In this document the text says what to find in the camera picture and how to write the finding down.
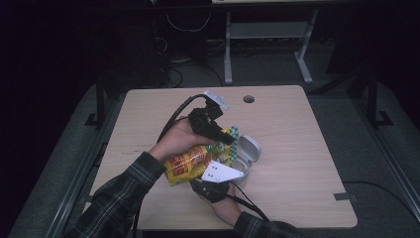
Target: floor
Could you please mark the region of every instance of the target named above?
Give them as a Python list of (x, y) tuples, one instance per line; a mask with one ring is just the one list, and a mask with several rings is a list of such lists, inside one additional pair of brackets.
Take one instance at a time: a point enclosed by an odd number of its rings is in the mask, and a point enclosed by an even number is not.
[[(172, 58), (168, 73), (170, 80), (165, 87), (221, 86), (223, 52), (217, 50), (217, 44), (217, 41), (209, 43), (214, 51), (209, 55), (207, 64), (183, 54)], [(325, 72), (334, 48), (332, 41), (310, 44), (305, 57), (314, 79), (310, 85), (303, 82), (294, 61), (293, 52), (299, 49), (299, 41), (254, 44), (255, 47), (250, 49), (246, 43), (236, 42), (232, 58), (233, 86), (297, 84), (309, 92), (339, 76)], [(366, 95), (355, 99), (346, 93), (351, 82), (346, 81), (322, 95), (308, 94), (308, 100), (343, 184), (351, 195), (359, 223), (350, 229), (302, 229), (302, 232), (311, 237), (420, 237), (420, 221), (411, 210), (392, 163), (393, 159), (397, 161), (414, 190), (420, 192), (420, 132), (399, 108), (393, 93), (381, 84), (377, 109), (385, 111), (393, 125), (373, 129), (366, 117)], [(95, 92), (95, 87), (90, 88), (79, 102), (11, 237), (54, 237), (74, 225), (81, 214), (86, 194), (100, 166), (101, 153), (106, 148), (124, 101), (124, 94), (118, 99), (107, 99), (105, 124), (101, 130), (95, 130), (94, 126), (84, 125), (87, 117), (96, 111)], [(84, 169), (82, 174), (87, 175), (86, 178), (75, 178), (85, 158), (93, 158), (92, 161), (97, 164)], [(84, 187), (81, 192), (72, 192), (74, 197), (78, 197), (73, 208), (71, 201), (66, 199), (68, 188), (72, 188), (75, 180)], [(184, 232), (144, 232), (142, 235), (197, 236)]]

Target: hand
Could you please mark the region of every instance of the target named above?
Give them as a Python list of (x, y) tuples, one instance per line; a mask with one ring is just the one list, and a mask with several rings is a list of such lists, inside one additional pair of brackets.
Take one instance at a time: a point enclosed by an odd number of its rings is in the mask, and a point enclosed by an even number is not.
[[(229, 190), (228, 194), (231, 196), (235, 196), (235, 186), (229, 183)], [(205, 200), (212, 208), (214, 213), (217, 217), (219, 217), (222, 221), (227, 223), (228, 225), (234, 227), (236, 222), (238, 221), (239, 216), (241, 215), (242, 211), (239, 208), (239, 205), (236, 201), (232, 200), (229, 197), (225, 197), (223, 200), (220, 200), (215, 203), (211, 203), (209, 200), (200, 196), (201, 199)]]
[(210, 145), (214, 142), (192, 131), (188, 118), (180, 119), (166, 132), (161, 140), (149, 151), (158, 161), (187, 152), (196, 145)]

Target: cable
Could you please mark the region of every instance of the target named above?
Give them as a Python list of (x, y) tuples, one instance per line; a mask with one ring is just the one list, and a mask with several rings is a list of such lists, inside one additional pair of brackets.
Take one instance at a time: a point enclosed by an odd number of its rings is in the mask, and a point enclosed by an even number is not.
[(256, 212), (263, 220), (265, 221), (269, 221), (268, 217), (266, 217), (266, 215), (254, 204), (249, 204), (247, 203), (245, 200), (237, 197), (237, 196), (232, 196), (229, 194), (226, 194), (226, 197), (231, 198), (232, 200), (244, 205), (245, 207), (249, 208), (250, 210)]
[(172, 88), (177, 88), (177, 87), (179, 87), (179, 86), (181, 85), (182, 81), (183, 81), (183, 76), (182, 76), (182, 73), (181, 73), (180, 71), (178, 71), (178, 70), (176, 70), (176, 69), (172, 68), (172, 67), (170, 67), (170, 68), (169, 68), (169, 70), (172, 70), (172, 71), (174, 71), (174, 72), (178, 73), (178, 74), (179, 74), (179, 77), (180, 77), (180, 79), (179, 79), (179, 83), (177, 83), (177, 84), (173, 84), (172, 79), (170, 79), (170, 77), (168, 76), (167, 78), (168, 78), (168, 81), (169, 81), (169, 83), (170, 83), (170, 86), (171, 86)]
[(213, 69), (212, 67), (210, 67), (208, 65), (197, 63), (197, 64), (177, 65), (176, 67), (187, 67), (187, 66), (202, 66), (202, 67), (205, 67), (205, 68), (211, 70), (212, 72), (214, 72), (216, 77), (219, 79), (220, 86), (222, 86), (222, 87), (225, 86), (225, 84), (223, 83), (223, 79), (222, 79), (222, 77), (220, 77), (219, 73), (215, 69)]
[(386, 193), (388, 193), (389, 195), (391, 195), (392, 197), (394, 197), (395, 199), (397, 199), (404, 207), (405, 209), (408, 211), (408, 213), (410, 213), (410, 215), (414, 218), (414, 220), (417, 221), (417, 217), (414, 214), (414, 212), (405, 204), (405, 202), (399, 197), (397, 196), (395, 193), (393, 193), (392, 191), (390, 191), (389, 189), (387, 189), (386, 187), (383, 187), (379, 184), (376, 184), (374, 182), (371, 181), (363, 181), (363, 180), (355, 180), (355, 181), (343, 181), (343, 184), (367, 184), (367, 185), (372, 185), (375, 186), (379, 189), (382, 189), (383, 191), (385, 191)]
[[(184, 118), (179, 118), (176, 120), (176, 118), (179, 116), (179, 114), (182, 112), (183, 109), (185, 109), (185, 107), (187, 107), (189, 105), (189, 103), (191, 103), (194, 99), (198, 98), (198, 97), (204, 97), (204, 98), (208, 98), (205, 94), (197, 94), (195, 96), (191, 96), (188, 99), (186, 99), (186, 101), (184, 101), (182, 103), (182, 105), (180, 105), (178, 107), (178, 109), (176, 109), (176, 111), (173, 113), (173, 115), (170, 117), (170, 119), (167, 121), (166, 125), (164, 125), (163, 130), (161, 130), (161, 133), (157, 139), (157, 141), (159, 142), (161, 140), (161, 138), (164, 136), (164, 134), (166, 134), (166, 132), (170, 129), (170, 127), (173, 126), (173, 124), (181, 119)], [(134, 221), (133, 221), (133, 238), (137, 238), (137, 226), (139, 224), (139, 217), (140, 217), (140, 209), (136, 212), (135, 216), (134, 216)]]
[(167, 18), (167, 21), (170, 23), (170, 25), (173, 26), (174, 29), (176, 29), (178, 31), (181, 31), (181, 32), (199, 32), (199, 31), (203, 30), (207, 26), (207, 23), (210, 20), (210, 16), (211, 16), (211, 12), (209, 13), (209, 16), (207, 17), (207, 20), (204, 23), (204, 25), (201, 28), (199, 28), (199, 29), (181, 29), (181, 28), (178, 28), (175, 25), (173, 25), (173, 23), (169, 19), (169, 15), (166, 13), (166, 18)]
[(238, 185), (236, 185), (234, 182), (232, 182), (232, 181), (230, 181), (230, 183), (231, 184), (233, 184), (241, 193), (242, 193), (242, 195), (252, 204), (252, 205), (255, 205), (246, 195), (245, 195), (245, 193), (241, 190), (241, 188), (238, 186)]

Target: right hand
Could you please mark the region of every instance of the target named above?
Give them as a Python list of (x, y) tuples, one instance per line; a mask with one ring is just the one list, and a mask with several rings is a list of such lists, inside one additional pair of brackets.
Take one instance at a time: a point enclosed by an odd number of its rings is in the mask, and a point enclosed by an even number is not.
[[(229, 190), (228, 194), (231, 196), (235, 196), (235, 186), (229, 183)], [(234, 227), (239, 216), (241, 215), (242, 211), (239, 208), (239, 205), (236, 201), (232, 200), (229, 197), (225, 197), (224, 199), (211, 203), (209, 200), (200, 196), (201, 199), (205, 200), (212, 208), (214, 213), (217, 217), (223, 220), (228, 225)]]

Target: left hand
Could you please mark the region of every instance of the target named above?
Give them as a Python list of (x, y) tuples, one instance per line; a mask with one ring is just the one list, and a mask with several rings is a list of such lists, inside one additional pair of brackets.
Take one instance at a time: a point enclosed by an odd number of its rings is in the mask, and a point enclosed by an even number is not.
[(158, 161), (167, 159), (187, 152), (196, 145), (210, 145), (214, 141), (199, 136), (192, 131), (189, 119), (177, 121), (161, 138), (161, 140), (149, 151)]

